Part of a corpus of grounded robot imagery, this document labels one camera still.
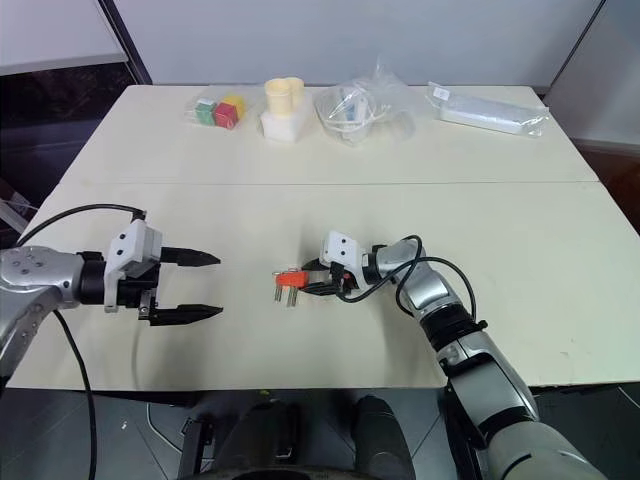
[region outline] red block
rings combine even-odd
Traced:
[[[231,130],[238,123],[238,111],[233,105],[220,103],[214,113],[216,125]]]

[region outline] cable connector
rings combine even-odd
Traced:
[[[278,272],[275,274],[276,293],[273,299],[276,302],[282,300],[282,290],[289,289],[287,307],[295,307],[298,298],[298,290],[309,285],[309,272],[304,270],[290,270],[288,272]]]

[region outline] black cable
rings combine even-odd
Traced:
[[[73,351],[74,356],[76,357],[76,361],[78,362],[78,367],[80,367],[80,375],[82,375],[82,383],[84,384],[84,391],[87,396],[87,405],[89,407],[89,430],[91,436],[91,455],[89,461],[89,480],[94,480],[96,477],[96,465],[98,463],[98,433],[96,430],[96,407],[93,403],[93,392],[91,391],[91,384],[89,383],[89,375],[87,375],[87,368],[84,365],[84,360],[82,359],[82,355],[80,355],[80,350],[78,350],[78,346],[76,342],[73,340],[73,336],[71,335],[71,330],[69,330],[69,325],[65,321],[64,317],[58,310],[54,310],[53,314],[56,316],[58,321],[60,322],[60,326],[62,330],[64,330],[64,334],[67,337],[67,341],[69,342],[69,346]]]
[[[133,214],[133,218],[134,219],[135,218],[140,218],[142,220],[144,220],[144,218],[146,216],[146,213],[145,213],[144,210],[140,210],[139,208],[135,208],[135,207],[128,207],[127,205],[118,205],[116,203],[94,203],[94,204],[90,204],[90,205],[82,205],[81,207],[71,208],[71,209],[65,210],[64,212],[61,212],[61,213],[59,213],[57,215],[54,215],[50,219],[45,220],[44,222],[42,222],[37,227],[32,228],[28,233],[24,234],[22,236],[22,238],[16,242],[16,247],[23,246],[25,243],[27,243],[29,240],[31,240],[31,238],[34,235],[36,235],[37,233],[39,233],[42,230],[44,230],[45,228],[47,228],[52,223],[55,223],[58,220],[61,220],[61,219],[65,218],[65,217],[68,217],[68,216],[76,214],[76,213],[86,212],[87,210],[123,210],[125,212],[131,212]]]
[[[449,260],[446,260],[444,258],[440,258],[440,257],[420,257],[417,260],[416,259],[409,260],[408,262],[403,263],[399,267],[394,268],[382,280],[380,280],[379,282],[375,283],[373,285],[373,287],[371,287],[369,290],[367,290],[363,294],[358,295],[357,297],[348,298],[342,292],[337,293],[336,296],[340,300],[342,300],[343,302],[346,302],[346,303],[357,303],[357,302],[360,302],[360,301],[364,300],[365,298],[367,298],[369,295],[371,295],[373,292],[375,292],[376,290],[381,288],[385,283],[390,281],[393,278],[394,275],[400,273],[402,270],[404,270],[405,268],[407,268],[409,265],[413,264],[414,262],[415,263],[421,263],[421,262],[442,263],[443,265],[446,265],[447,267],[451,268],[454,272],[456,272],[460,276],[460,278],[462,279],[462,282],[464,283],[464,286],[467,288],[467,292],[469,294],[469,302],[471,303],[471,317],[474,320],[476,320],[476,296],[473,293],[473,288],[471,287],[471,282],[469,281],[467,276],[464,274],[464,272],[456,264],[454,264],[453,262],[450,262]]]
[[[409,267],[409,269],[407,270],[407,273],[405,273],[405,275],[402,277],[402,280],[400,280],[400,282],[398,283],[398,286],[396,287],[396,305],[400,310],[402,310],[404,313],[412,317],[413,315],[411,314],[411,311],[408,308],[406,308],[404,305],[402,305],[402,302],[400,301],[400,293],[402,292],[402,287],[404,287],[404,284],[407,282],[407,280],[409,279],[409,277],[411,276],[415,268],[418,266],[418,259],[422,254],[422,239],[418,235],[409,235],[408,237],[404,237],[403,240],[415,240],[418,245],[416,248],[416,255],[415,257],[413,257],[411,266]]]

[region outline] plastic bag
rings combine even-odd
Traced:
[[[325,131],[351,146],[374,131],[384,131],[395,140],[408,138],[415,131],[415,117],[428,109],[424,96],[380,60],[373,75],[327,88],[316,96],[314,105]]]
[[[209,86],[192,98],[185,107],[185,119],[197,125],[218,126],[229,130],[242,121],[254,104],[255,94],[240,89],[224,92]]]
[[[439,110],[441,120],[514,135],[539,137],[549,118],[547,107],[521,107],[453,93],[429,82],[427,98]]]

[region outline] colored block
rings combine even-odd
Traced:
[[[215,110],[216,125],[231,130],[238,123],[236,107],[228,103],[220,102]]]
[[[242,98],[240,95],[227,95],[222,99],[222,103],[226,103],[227,105],[233,105],[234,107],[236,107],[238,120],[244,117],[244,114],[247,111],[247,107],[244,103],[244,98]]]
[[[214,125],[213,111],[216,108],[216,104],[210,100],[201,101],[196,103],[196,118],[198,122],[203,125]]]

